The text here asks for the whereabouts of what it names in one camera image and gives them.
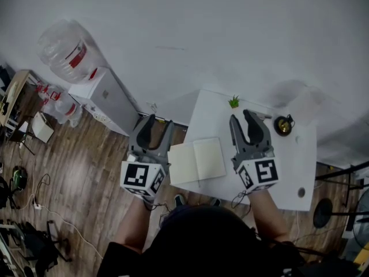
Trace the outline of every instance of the open notebook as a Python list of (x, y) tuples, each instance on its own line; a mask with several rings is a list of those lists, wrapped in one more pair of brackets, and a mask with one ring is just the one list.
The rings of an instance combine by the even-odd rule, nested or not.
[(172, 185), (226, 175), (217, 137), (171, 146), (168, 160)]

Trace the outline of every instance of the white table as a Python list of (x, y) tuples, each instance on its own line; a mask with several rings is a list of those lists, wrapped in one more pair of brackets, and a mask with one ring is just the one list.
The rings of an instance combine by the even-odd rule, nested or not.
[[(310, 210), (317, 162), (316, 123), (313, 121), (308, 126), (296, 124), (289, 136), (281, 137), (273, 128), (273, 121), (282, 114), (281, 112), (245, 101), (240, 101), (238, 108), (231, 109), (228, 104), (230, 98), (230, 96), (201, 90), (184, 140), (186, 143), (219, 137), (227, 175), (175, 186), (228, 201), (232, 201), (239, 192), (244, 190), (244, 185), (235, 173), (231, 162), (231, 158), (236, 154), (236, 148), (232, 144), (229, 118), (234, 114), (241, 124), (244, 135), (247, 136), (247, 122), (244, 119), (243, 110), (249, 109), (273, 116), (272, 119), (266, 119), (265, 124), (270, 130), (274, 154), (280, 161), (281, 181), (269, 188), (274, 202), (280, 209)], [(305, 189), (305, 195), (302, 198), (298, 195), (300, 188)], [(242, 203), (249, 204), (248, 198), (245, 197)]]

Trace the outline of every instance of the floor plank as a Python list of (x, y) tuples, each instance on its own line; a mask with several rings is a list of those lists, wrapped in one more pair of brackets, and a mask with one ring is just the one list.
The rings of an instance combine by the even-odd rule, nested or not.
[[(40, 108), (40, 99), (27, 88), (27, 104), (23, 109), (27, 114), (34, 114)], [(125, 192), (119, 186), (120, 164), (126, 158), (128, 138), (108, 130), (102, 123), (97, 122), (86, 111), (82, 115), (80, 124), (71, 128), (68, 123), (59, 125), (52, 122), (55, 133), (47, 144), (33, 139), (29, 146), (36, 153), (34, 176), (36, 190), (42, 175), (49, 173), (50, 186), (44, 184), (37, 195), (37, 202), (50, 210), (62, 215), (64, 220), (74, 224), (85, 239), (97, 247), (100, 254), (104, 254), (108, 243), (113, 239), (119, 222), (127, 211), (133, 195)], [(164, 124), (156, 122), (153, 128), (155, 144), (164, 129)], [(186, 128), (176, 126), (173, 144), (182, 143), (186, 135)], [(2, 146), (1, 159), (4, 162), (3, 177), (9, 181), (15, 165), (22, 165), (32, 178), (33, 156), (24, 148), (20, 151), (15, 143)], [(330, 172), (326, 166), (317, 166), (317, 174)], [(347, 177), (338, 178), (347, 181)], [(352, 192), (349, 208), (345, 209), (342, 202), (345, 199), (346, 187), (336, 184), (318, 182), (314, 190), (310, 212), (299, 212), (299, 236), (297, 245), (322, 252), (339, 249), (341, 233), (346, 217), (332, 218), (323, 229), (315, 229), (312, 225), (312, 215), (318, 201), (328, 197), (332, 199), (335, 211), (345, 211), (354, 208), (358, 199), (358, 191)], [(173, 208), (173, 198), (182, 193), (189, 204), (207, 204), (211, 198), (196, 193), (190, 193), (169, 185), (168, 178), (159, 190), (156, 202), (166, 202)], [(27, 204), (32, 194), (32, 179), (27, 188), (15, 195), (15, 201), (21, 207)], [(233, 210), (250, 226), (254, 225), (253, 213), (248, 205), (240, 204), (235, 209), (230, 202), (223, 202), (223, 206)], [(151, 215), (148, 247), (159, 230), (160, 217), (167, 211), (165, 207), (156, 208)], [(291, 231), (291, 239), (298, 235), (297, 212), (283, 211), (283, 216)], [(86, 244), (78, 233), (58, 216), (45, 209), (35, 211), (32, 206), (24, 210), (14, 211), (9, 207), (0, 210), (1, 219), (15, 221), (29, 221), (37, 229), (45, 230), (46, 221), (55, 221), (58, 235), (68, 237), (71, 243), (73, 262), (54, 267), (48, 276), (92, 276), (96, 275), (101, 260), (97, 253)], [(307, 260), (314, 260), (314, 256), (305, 256)]]

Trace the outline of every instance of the shoe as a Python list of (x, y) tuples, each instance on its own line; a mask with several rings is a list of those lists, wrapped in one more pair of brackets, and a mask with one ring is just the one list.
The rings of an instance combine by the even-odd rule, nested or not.
[(186, 200), (185, 198), (181, 195), (181, 194), (177, 194), (174, 197), (174, 205), (176, 207), (182, 206), (182, 205), (186, 205)]
[(218, 198), (213, 198), (212, 202), (210, 202), (211, 206), (221, 206), (221, 200)]

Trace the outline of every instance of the small potted plant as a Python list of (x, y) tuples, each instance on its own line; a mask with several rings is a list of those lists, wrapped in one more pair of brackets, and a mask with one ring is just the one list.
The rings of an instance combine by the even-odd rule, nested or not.
[(233, 96), (233, 98), (230, 99), (228, 102), (231, 108), (237, 108), (240, 104), (240, 100), (238, 99), (238, 96)]

